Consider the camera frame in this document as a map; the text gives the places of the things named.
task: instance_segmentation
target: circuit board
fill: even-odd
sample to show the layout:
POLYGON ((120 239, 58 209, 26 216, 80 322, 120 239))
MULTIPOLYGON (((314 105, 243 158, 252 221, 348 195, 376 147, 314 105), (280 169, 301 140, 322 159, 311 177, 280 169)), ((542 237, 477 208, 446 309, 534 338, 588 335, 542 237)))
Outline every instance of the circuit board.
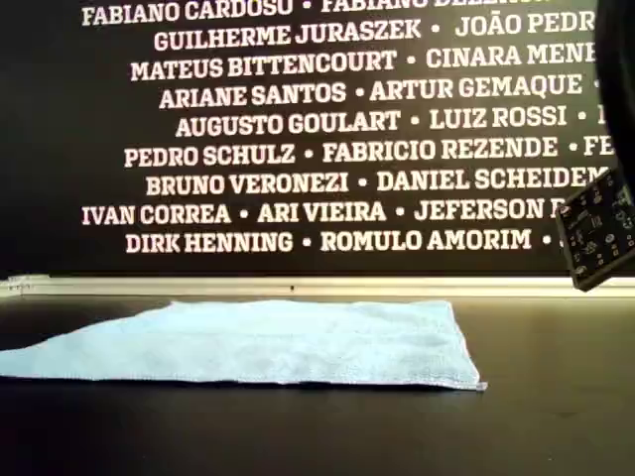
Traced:
POLYGON ((573 279, 584 292, 635 257, 635 206, 620 170, 609 171, 556 213, 573 279))

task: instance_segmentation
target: black surface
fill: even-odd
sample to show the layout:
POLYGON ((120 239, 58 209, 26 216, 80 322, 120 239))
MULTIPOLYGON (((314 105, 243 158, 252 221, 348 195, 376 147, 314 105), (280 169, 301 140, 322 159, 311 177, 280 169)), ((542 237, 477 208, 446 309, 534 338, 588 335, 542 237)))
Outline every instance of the black surface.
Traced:
POLYGON ((594 34, 595 68, 606 127, 631 189, 635 189, 634 7, 629 0, 599 0, 594 34))
MULTIPOLYGON (((156 298, 0 301, 0 348, 156 298)), ((454 299, 485 394, 0 381, 0 474, 630 474, 635 300, 454 299)))

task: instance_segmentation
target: microfiber cloth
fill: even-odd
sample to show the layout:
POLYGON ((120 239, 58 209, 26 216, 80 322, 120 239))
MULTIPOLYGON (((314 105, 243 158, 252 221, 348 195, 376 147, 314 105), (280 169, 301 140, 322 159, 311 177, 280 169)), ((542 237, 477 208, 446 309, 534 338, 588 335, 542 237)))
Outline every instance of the microfiber cloth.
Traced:
POLYGON ((173 302, 0 352, 0 376, 486 388, 444 301, 173 302))

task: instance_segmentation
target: wall trim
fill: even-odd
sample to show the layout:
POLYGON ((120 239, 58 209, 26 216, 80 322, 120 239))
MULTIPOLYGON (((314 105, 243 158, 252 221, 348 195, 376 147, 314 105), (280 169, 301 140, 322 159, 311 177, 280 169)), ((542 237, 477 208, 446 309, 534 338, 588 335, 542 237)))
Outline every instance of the wall trim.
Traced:
POLYGON ((582 293, 568 278, 12 278, 22 296, 635 298, 635 278, 582 293))

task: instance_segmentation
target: dark object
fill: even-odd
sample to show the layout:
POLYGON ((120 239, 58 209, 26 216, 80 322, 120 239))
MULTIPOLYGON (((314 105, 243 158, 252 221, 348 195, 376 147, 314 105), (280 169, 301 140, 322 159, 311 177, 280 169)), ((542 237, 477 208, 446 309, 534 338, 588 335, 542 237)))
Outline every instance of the dark object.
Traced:
POLYGON ((557 213, 573 284, 589 291, 635 255, 635 2, 599 0, 596 71, 616 170, 572 196, 557 213))
POLYGON ((573 284, 589 291, 635 256, 635 206, 620 170, 610 171, 561 207, 558 226, 573 284))

